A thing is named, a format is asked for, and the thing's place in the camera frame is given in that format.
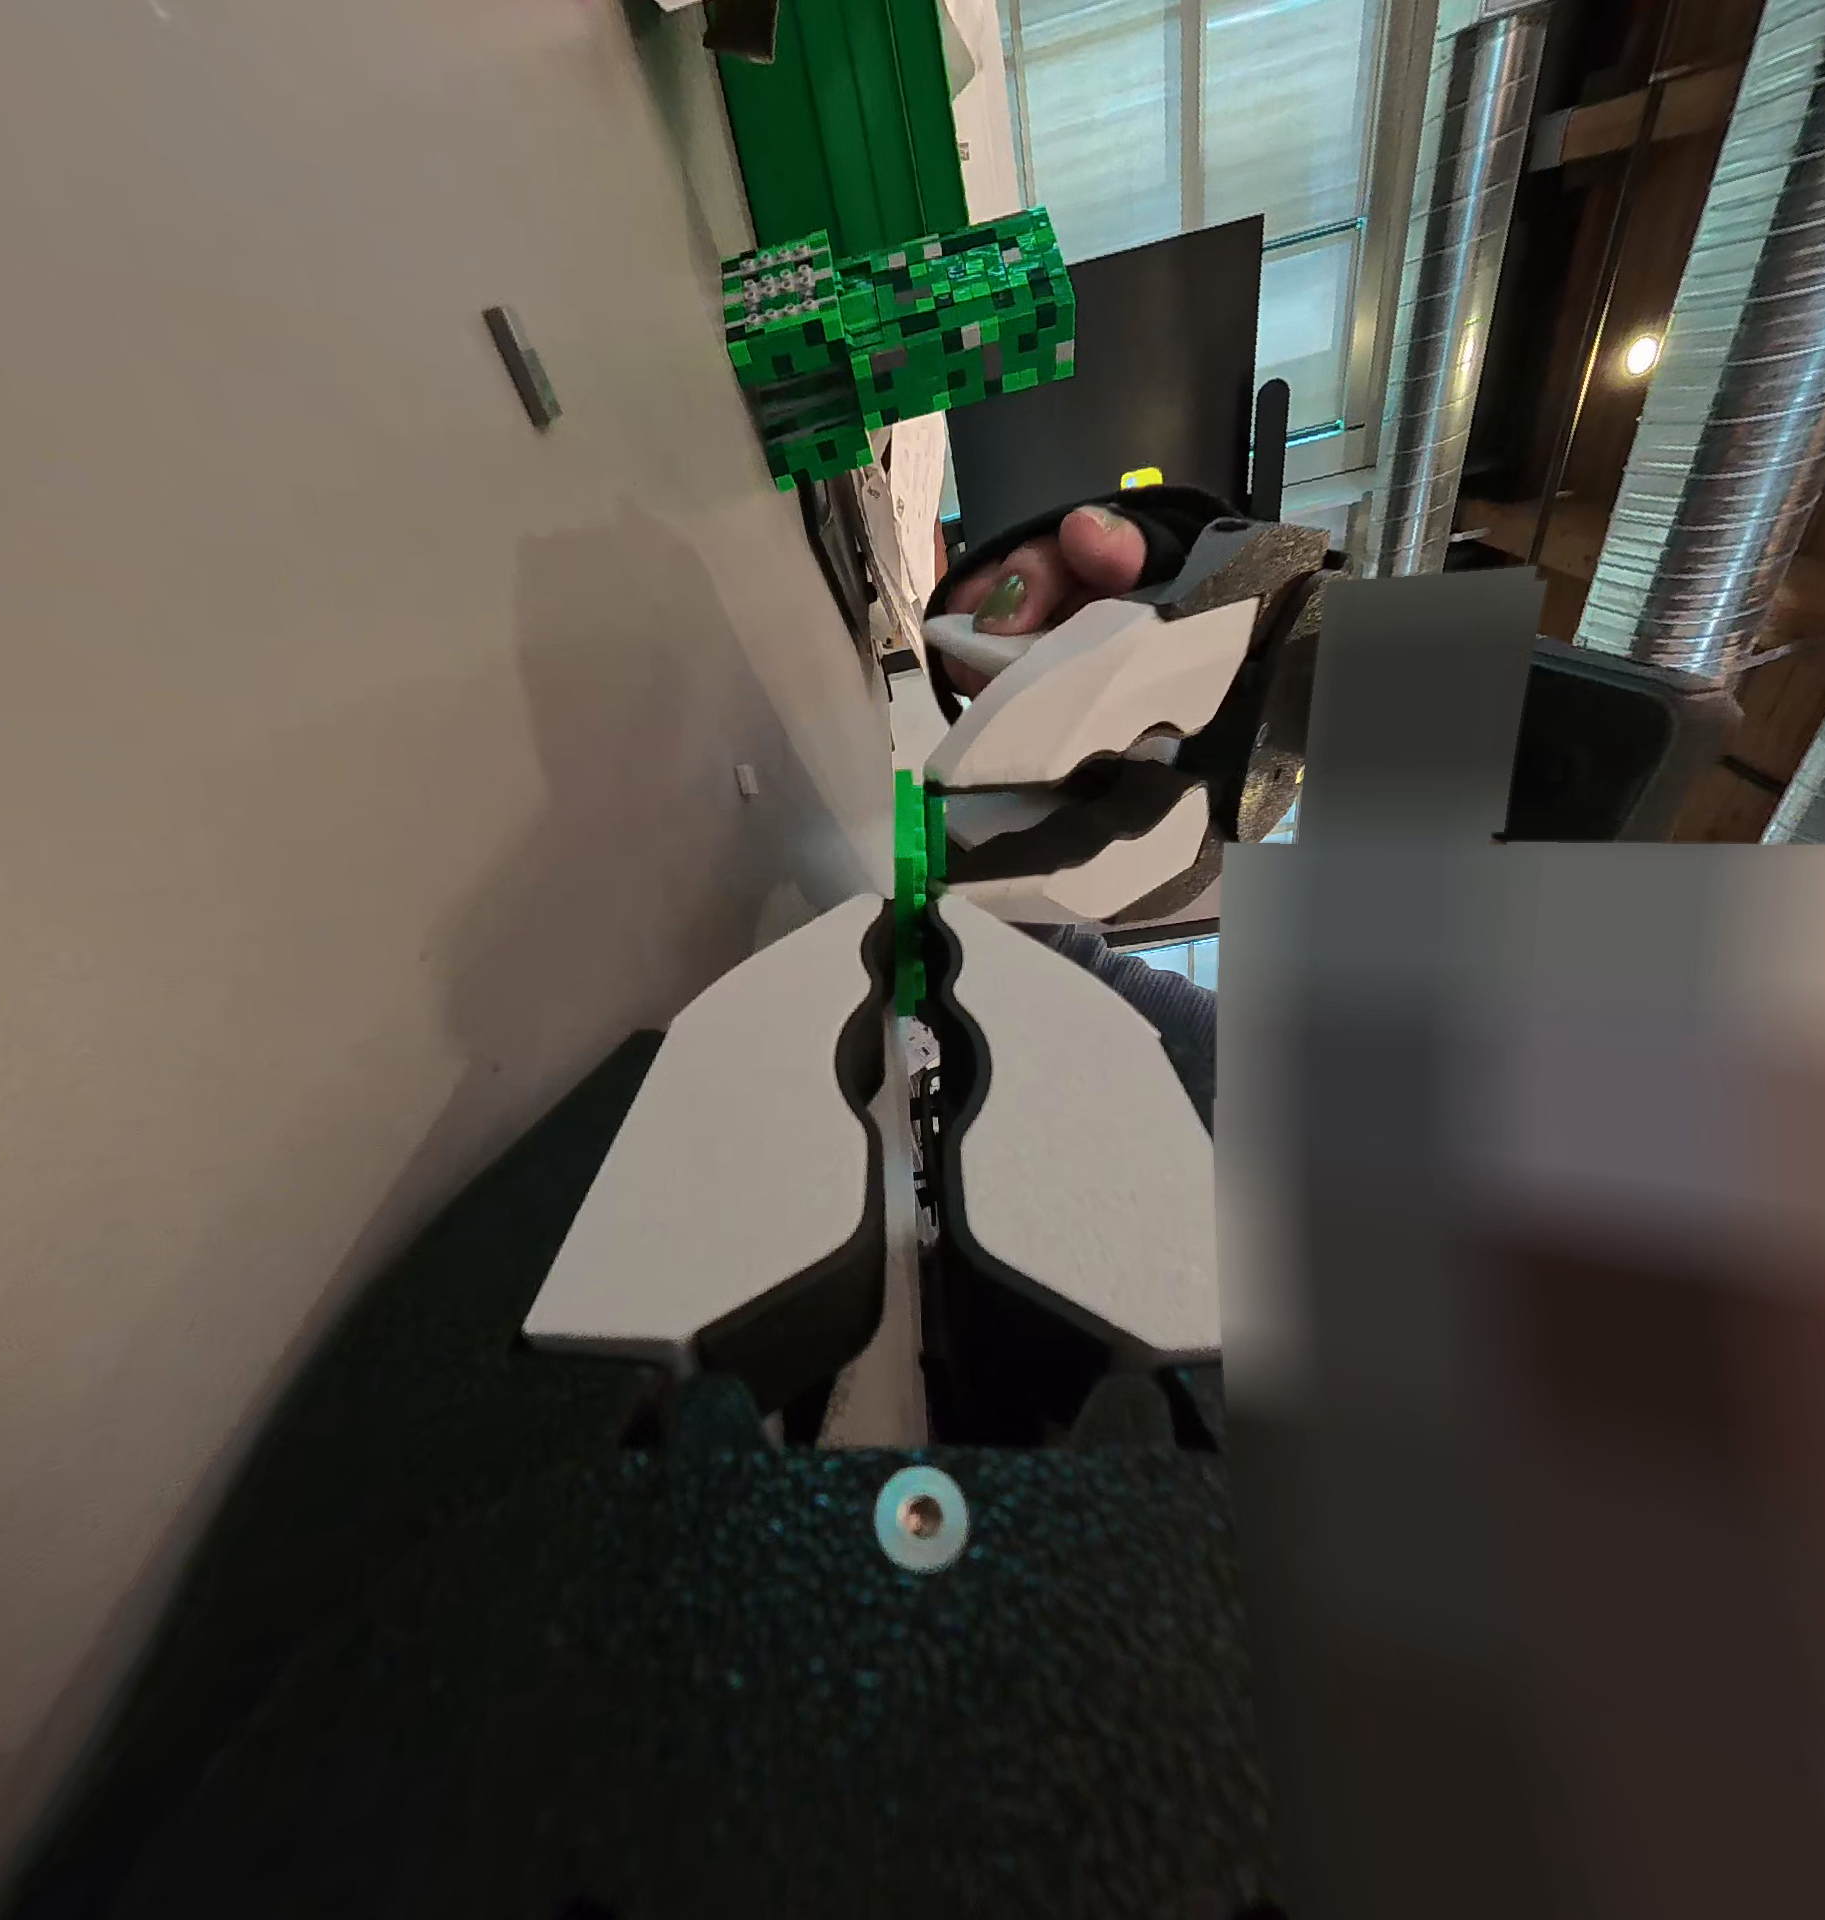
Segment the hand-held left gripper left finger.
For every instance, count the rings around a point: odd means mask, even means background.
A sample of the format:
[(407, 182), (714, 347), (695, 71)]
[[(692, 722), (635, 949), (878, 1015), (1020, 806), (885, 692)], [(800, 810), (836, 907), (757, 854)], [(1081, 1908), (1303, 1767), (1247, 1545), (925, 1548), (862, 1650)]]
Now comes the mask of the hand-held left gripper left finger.
[(667, 1028), (523, 1322), (674, 1378), (832, 1380), (882, 1307), (894, 913), (858, 893)]

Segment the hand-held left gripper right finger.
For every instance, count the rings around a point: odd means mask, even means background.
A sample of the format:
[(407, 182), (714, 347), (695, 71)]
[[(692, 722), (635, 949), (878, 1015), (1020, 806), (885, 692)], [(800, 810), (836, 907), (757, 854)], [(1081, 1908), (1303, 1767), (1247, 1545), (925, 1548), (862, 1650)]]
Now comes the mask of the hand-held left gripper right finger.
[(938, 900), (929, 931), (968, 1062), (948, 1143), (956, 1247), (1118, 1356), (1213, 1362), (1213, 1138), (1160, 1031), (968, 900)]

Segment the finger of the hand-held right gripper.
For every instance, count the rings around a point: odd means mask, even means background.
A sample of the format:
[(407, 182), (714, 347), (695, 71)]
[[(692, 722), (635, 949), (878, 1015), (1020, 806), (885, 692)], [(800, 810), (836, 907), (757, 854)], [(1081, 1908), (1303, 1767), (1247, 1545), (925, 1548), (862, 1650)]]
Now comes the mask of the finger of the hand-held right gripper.
[(1109, 926), (1194, 900), (1213, 836), (1207, 780), (1165, 764), (1089, 764), (1057, 782), (935, 791), (935, 877), (1012, 926)]
[(968, 700), (925, 782), (950, 794), (1051, 787), (1151, 734), (1200, 734), (1244, 665), (1260, 610), (1247, 598), (1169, 617), (1149, 602), (1090, 602)]

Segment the green lego plate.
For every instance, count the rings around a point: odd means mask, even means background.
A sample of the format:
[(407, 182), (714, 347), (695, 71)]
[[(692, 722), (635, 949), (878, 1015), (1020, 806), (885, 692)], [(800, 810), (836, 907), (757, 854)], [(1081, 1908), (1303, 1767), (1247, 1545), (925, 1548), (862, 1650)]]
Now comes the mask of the green lego plate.
[(929, 907), (948, 883), (948, 799), (912, 769), (895, 769), (895, 1010), (919, 1015), (925, 998)]

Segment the green pixelated lego model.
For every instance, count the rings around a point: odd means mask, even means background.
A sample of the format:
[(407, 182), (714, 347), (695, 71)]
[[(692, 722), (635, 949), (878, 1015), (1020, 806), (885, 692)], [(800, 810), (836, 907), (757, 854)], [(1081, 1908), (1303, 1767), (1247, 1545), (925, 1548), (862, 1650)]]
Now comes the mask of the green pixelated lego model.
[(780, 493), (873, 466), (873, 437), (1075, 374), (1075, 290), (1045, 208), (832, 253), (817, 229), (719, 269), (725, 341)]

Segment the grey rectangular lego tile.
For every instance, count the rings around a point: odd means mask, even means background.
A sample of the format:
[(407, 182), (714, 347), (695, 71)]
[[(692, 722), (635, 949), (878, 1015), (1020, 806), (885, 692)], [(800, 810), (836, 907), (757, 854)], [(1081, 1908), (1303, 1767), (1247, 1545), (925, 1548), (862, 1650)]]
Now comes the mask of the grey rectangular lego tile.
[(505, 305), (491, 305), (482, 311), (492, 347), (505, 367), (515, 394), (538, 433), (549, 433), (564, 417), (549, 372), (545, 372), (538, 347), (528, 335), (526, 325)]

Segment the person's right hand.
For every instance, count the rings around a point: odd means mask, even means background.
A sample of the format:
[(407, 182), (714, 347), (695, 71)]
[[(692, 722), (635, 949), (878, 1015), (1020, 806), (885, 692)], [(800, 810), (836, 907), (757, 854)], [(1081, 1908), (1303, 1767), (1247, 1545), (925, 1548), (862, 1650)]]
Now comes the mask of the person's right hand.
[(1123, 498), (1078, 505), (965, 554), (940, 580), (924, 628), (948, 646), (935, 677), (976, 694), (1040, 637), (1100, 601), (1123, 601), (1144, 581), (1164, 531)]

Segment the person's trouser leg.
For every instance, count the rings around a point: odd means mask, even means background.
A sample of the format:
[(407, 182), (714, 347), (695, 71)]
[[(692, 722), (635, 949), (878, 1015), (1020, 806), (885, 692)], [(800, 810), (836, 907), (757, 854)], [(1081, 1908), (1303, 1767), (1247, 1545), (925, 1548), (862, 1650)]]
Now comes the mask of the person's trouser leg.
[(1214, 990), (1160, 971), (1137, 953), (1109, 947), (1089, 926), (1033, 928), (1028, 934), (1095, 976), (1157, 1028), (1198, 1117), (1210, 1127), (1216, 1091)]

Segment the white instruction booklet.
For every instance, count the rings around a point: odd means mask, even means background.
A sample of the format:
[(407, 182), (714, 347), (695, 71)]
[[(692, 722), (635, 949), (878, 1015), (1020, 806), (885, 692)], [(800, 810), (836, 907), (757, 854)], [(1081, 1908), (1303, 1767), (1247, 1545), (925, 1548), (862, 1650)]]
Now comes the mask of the white instruction booklet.
[(881, 615), (874, 637), (925, 661), (924, 615), (938, 584), (948, 499), (948, 417), (899, 420), (868, 433), (870, 463), (850, 479), (859, 505), (859, 552)]

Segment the black monitor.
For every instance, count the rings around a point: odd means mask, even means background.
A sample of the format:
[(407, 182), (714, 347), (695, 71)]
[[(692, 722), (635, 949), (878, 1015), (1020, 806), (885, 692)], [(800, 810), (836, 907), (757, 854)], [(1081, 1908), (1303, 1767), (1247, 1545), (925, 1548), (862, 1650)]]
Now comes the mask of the black monitor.
[(965, 538), (1114, 493), (1139, 467), (1241, 510), (1262, 257), (1254, 215), (1072, 265), (1074, 374), (950, 413)]

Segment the large window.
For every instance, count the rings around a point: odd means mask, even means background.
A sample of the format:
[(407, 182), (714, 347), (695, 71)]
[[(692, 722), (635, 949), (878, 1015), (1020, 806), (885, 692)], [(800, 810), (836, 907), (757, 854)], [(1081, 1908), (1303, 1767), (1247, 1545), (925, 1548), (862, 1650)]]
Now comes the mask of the large window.
[(1289, 387), (1284, 476), (1380, 446), (1437, 5), (998, 6), (1027, 205), (1069, 261), (1265, 224), (1255, 372)]

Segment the silver ventilation duct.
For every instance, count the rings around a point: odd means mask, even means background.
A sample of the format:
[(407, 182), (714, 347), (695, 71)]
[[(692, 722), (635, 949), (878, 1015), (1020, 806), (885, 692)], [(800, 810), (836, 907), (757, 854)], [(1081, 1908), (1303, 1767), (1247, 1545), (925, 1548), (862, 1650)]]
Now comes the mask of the silver ventilation duct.
[(1439, 573), (1477, 424), (1548, 3), (1439, 5), (1359, 570)]
[(1769, 3), (1574, 644), (1725, 682), (1825, 491), (1825, 3)]

